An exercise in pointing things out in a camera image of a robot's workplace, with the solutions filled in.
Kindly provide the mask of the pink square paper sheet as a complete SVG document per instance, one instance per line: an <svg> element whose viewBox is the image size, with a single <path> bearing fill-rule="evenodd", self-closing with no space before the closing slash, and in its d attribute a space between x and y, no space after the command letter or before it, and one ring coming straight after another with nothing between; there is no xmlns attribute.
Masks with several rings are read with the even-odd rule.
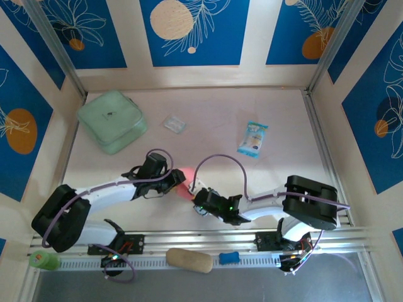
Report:
<svg viewBox="0 0 403 302"><path fill-rule="evenodd" d="M193 182L195 170L191 167L182 167L180 168L180 171L183 172L185 180L176 187L176 194L181 198L191 201L193 199L193 195L189 193L188 190Z"/></svg>

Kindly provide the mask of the small clear plastic packet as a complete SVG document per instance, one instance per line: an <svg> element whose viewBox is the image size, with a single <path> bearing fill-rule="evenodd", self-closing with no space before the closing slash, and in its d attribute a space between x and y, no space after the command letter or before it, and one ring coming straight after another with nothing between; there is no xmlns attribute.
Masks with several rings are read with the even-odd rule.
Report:
<svg viewBox="0 0 403 302"><path fill-rule="evenodd" d="M174 115L169 115L164 120L163 126L175 134L180 134L185 130L186 123Z"/></svg>

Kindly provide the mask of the blue bone-shaped sponge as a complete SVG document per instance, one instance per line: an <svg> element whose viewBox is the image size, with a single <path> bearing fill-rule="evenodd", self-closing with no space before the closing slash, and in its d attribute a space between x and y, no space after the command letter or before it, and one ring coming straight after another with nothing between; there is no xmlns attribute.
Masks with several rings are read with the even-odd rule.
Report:
<svg viewBox="0 0 403 302"><path fill-rule="evenodd" d="M219 264L238 264L240 263L240 257L238 252L220 253L219 254Z"/></svg>

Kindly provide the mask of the mint green zip pouch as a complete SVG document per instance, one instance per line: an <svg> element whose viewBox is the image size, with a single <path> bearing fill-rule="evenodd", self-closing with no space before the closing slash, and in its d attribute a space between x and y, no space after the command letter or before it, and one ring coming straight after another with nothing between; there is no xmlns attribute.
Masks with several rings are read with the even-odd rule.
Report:
<svg viewBox="0 0 403 302"><path fill-rule="evenodd" d="M120 91L108 91L81 107L77 118L104 153L113 155L147 131L137 104Z"/></svg>

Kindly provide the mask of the blue snack packet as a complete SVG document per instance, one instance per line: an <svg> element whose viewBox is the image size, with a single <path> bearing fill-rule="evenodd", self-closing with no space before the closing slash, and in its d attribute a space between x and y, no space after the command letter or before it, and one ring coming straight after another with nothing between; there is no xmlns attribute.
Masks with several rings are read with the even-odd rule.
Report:
<svg viewBox="0 0 403 302"><path fill-rule="evenodd" d="M249 121L243 140L237 148L237 152L255 159L258 158L267 130L268 125Z"/></svg>

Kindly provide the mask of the black controller board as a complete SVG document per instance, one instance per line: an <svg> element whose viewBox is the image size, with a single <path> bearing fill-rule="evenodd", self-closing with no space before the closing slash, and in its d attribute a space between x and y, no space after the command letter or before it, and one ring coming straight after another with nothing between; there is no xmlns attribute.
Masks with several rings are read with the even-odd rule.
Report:
<svg viewBox="0 0 403 302"><path fill-rule="evenodd" d="M101 268L103 269L104 275L107 277L116 277L120 275L123 271L117 270L117 268L122 268L126 266L126 262L118 255L107 255L101 260Z"/></svg>
<svg viewBox="0 0 403 302"><path fill-rule="evenodd" d="M303 259L301 255L281 255L280 270L286 274L292 273L301 265Z"/></svg>

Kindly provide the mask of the green bottle with orange cap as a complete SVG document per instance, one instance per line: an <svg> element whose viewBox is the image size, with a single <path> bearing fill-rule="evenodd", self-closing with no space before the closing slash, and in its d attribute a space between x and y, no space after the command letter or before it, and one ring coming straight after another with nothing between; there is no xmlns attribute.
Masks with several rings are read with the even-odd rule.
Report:
<svg viewBox="0 0 403 302"><path fill-rule="evenodd" d="M54 271L60 267L58 255L44 250L37 250L32 253L28 262L31 267L47 271Z"/></svg>

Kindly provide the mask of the aluminium mounting rail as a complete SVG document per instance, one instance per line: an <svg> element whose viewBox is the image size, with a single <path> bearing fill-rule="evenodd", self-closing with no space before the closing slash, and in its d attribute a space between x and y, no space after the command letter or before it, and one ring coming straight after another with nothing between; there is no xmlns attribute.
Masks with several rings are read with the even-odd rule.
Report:
<svg viewBox="0 0 403 302"><path fill-rule="evenodd" d="M170 248L189 249L211 254L239 251L243 254L257 252L254 243L256 233L275 232L272 229L249 230L204 230L204 231L171 231L171 232L129 232L127 235L144 236L144 255L160 255ZM324 232L312 232L311 239L320 239L316 253L350 253L371 250L368 232L361 227L344 227Z"/></svg>

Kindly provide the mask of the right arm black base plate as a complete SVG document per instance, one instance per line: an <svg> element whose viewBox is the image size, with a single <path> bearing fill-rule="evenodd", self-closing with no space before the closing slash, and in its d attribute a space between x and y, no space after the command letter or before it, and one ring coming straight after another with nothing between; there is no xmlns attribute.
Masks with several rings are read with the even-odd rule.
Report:
<svg viewBox="0 0 403 302"><path fill-rule="evenodd" d="M296 242L283 238L279 232L257 232L254 243L259 252L288 252L296 250L312 250L310 233L306 233Z"/></svg>

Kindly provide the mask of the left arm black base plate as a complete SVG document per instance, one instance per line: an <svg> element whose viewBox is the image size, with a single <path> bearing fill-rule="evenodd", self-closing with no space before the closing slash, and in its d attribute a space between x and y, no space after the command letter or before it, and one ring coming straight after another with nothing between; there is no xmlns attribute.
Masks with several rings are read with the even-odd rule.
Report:
<svg viewBox="0 0 403 302"><path fill-rule="evenodd" d="M119 254L142 254L144 249L143 234L140 235L119 235L111 244L107 245L108 248L118 252ZM96 247L95 245L88 247L88 255L107 255L108 251Z"/></svg>

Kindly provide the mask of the aluminium side rail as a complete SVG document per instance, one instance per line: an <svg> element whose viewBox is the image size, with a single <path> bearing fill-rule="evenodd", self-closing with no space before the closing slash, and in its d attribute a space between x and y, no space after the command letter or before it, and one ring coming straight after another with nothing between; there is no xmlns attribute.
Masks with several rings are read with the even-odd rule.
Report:
<svg viewBox="0 0 403 302"><path fill-rule="evenodd" d="M349 206L349 202L346 199L346 195L345 195L343 186L341 184L340 178L339 178L336 168L333 164L331 153L330 153L329 147L326 142L324 131L322 129L322 125L319 120L319 115L315 108L314 101L307 91L303 90L302 96L304 99L304 105L305 105L307 114L309 116L312 131L314 132L316 144L319 149L319 153L321 155L322 165L324 167L325 174L326 174L327 178L329 179L328 183L337 189L338 201L345 206Z"/></svg>

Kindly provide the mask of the aluminium frame post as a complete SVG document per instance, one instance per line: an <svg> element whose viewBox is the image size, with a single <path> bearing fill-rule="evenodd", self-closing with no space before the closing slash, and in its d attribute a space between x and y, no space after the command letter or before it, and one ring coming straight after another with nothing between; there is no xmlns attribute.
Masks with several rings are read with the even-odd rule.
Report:
<svg viewBox="0 0 403 302"><path fill-rule="evenodd" d="M346 10L342 13L338 24L335 27L334 33L331 36L329 43L327 44L322 57L319 59L317 68L306 87L308 96L313 95L315 88L320 83L323 75L327 72L329 66L333 62L337 52L349 33L355 19L360 12L365 0L346 0Z"/></svg>
<svg viewBox="0 0 403 302"><path fill-rule="evenodd" d="M46 43L47 48L51 51L54 59L57 61L63 73L71 81L73 87L76 89L80 97L85 100L88 92L85 90L80 78L76 73L74 64L68 56L68 53L58 38L39 2L36 0L21 0L21 2L32 23L35 25L40 36Z"/></svg>

